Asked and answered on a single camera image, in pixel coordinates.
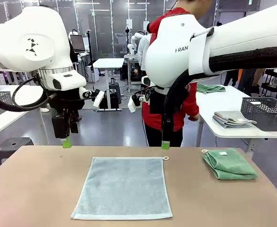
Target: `gray folded towel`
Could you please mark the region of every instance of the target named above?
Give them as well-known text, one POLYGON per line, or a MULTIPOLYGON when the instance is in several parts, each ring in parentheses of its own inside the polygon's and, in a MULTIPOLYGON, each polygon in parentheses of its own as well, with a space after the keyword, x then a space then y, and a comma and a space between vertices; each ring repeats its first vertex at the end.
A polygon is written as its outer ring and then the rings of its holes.
POLYGON ((227 128, 250 128, 256 121, 248 120, 240 111, 217 111, 213 119, 225 129, 227 128))
POLYGON ((221 120, 220 117, 213 116, 213 119, 219 123, 225 129, 239 129, 239 128, 250 128, 251 124, 233 124, 231 122, 227 122, 225 120, 221 120))

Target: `hand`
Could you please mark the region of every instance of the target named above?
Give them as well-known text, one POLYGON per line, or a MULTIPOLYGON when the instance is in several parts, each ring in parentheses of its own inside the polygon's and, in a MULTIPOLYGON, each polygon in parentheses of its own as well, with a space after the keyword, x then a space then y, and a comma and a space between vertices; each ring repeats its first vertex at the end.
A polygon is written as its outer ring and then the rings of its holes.
POLYGON ((199 113, 196 114, 195 116, 190 116, 190 117, 189 117, 189 120, 190 120, 190 121, 193 121, 193 122, 197 122, 198 119, 199 119, 199 113))

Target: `red shirt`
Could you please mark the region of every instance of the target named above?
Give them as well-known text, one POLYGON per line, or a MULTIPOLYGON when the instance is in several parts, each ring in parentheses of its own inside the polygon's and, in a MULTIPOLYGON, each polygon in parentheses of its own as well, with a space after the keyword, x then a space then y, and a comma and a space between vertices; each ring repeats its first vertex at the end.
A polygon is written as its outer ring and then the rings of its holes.
MULTIPOLYGON (((175 8, 150 24, 149 29, 152 33, 150 45, 157 38, 157 33, 161 20, 165 17, 177 14, 189 14, 189 12, 185 11, 183 8, 175 8)), ((181 110, 174 114, 174 131, 178 131, 184 126, 184 118, 186 114, 189 116, 195 116, 199 113, 199 107, 196 104, 197 83, 193 83, 190 85, 191 90, 189 91, 189 95, 185 99, 181 110)), ((143 120, 146 125, 154 129, 161 130, 161 114, 151 114, 150 107, 147 103, 143 103, 143 120)))

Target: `folded towel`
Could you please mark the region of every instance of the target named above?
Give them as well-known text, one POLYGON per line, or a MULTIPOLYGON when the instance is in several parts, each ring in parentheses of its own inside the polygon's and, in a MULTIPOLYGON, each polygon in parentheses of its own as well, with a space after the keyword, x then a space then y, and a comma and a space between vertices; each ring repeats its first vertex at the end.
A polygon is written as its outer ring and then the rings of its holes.
POLYGON ((213 116, 213 119, 219 123, 225 129, 243 129, 243 128, 250 128, 252 127, 251 124, 235 124, 231 123, 230 121, 226 121, 216 115, 213 116))
POLYGON ((213 92, 225 92, 225 88, 219 85, 204 85, 204 84, 197 84, 197 91, 207 94, 213 92))
POLYGON ((248 120, 240 111, 217 111, 214 115, 235 124, 256 124, 256 121, 248 120))
POLYGON ((258 177, 235 149, 210 150, 203 158, 219 180, 251 180, 258 177))

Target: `black pants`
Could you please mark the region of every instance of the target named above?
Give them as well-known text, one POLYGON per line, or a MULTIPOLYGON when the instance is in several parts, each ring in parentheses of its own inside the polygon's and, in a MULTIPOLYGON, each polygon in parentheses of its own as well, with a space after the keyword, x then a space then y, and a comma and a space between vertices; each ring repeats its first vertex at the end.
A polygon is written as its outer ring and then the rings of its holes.
POLYGON ((242 71, 241 80, 238 85, 238 90, 251 96, 251 89, 253 85, 255 72, 256 69, 248 69, 242 71))
POLYGON ((236 82, 238 81, 238 73, 239 70, 228 71, 223 85, 227 86, 232 79, 232 86, 234 87, 236 85, 236 82))
MULTIPOLYGON (((150 147, 161 147, 161 131, 145 124, 150 147)), ((182 143, 182 128, 172 133, 170 147, 180 147, 182 143)))

